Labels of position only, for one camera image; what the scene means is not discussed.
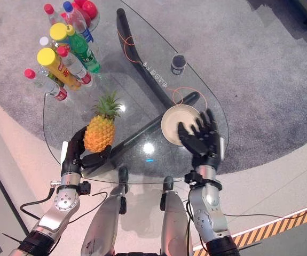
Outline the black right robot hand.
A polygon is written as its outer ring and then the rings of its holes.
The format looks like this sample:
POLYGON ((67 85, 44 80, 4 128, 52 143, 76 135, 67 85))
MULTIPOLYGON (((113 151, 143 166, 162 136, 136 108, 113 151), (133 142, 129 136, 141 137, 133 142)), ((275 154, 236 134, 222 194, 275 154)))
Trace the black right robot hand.
POLYGON ((183 122, 178 123, 178 136, 182 145, 192 154, 192 166, 208 165, 217 170, 223 160, 221 136, 212 111, 208 108, 195 119, 190 134, 183 122))

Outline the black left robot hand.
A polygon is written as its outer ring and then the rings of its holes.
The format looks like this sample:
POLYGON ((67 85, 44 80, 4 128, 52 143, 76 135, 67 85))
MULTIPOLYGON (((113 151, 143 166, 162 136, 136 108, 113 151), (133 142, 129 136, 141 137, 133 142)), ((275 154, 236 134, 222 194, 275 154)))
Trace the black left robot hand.
POLYGON ((81 176, 89 175, 96 169, 106 164, 110 157, 112 146, 107 145, 104 150, 99 153, 92 153, 81 158, 85 152, 84 136, 86 126, 77 131, 71 140, 68 142, 64 160, 61 162, 61 176, 71 173, 77 173, 81 176))

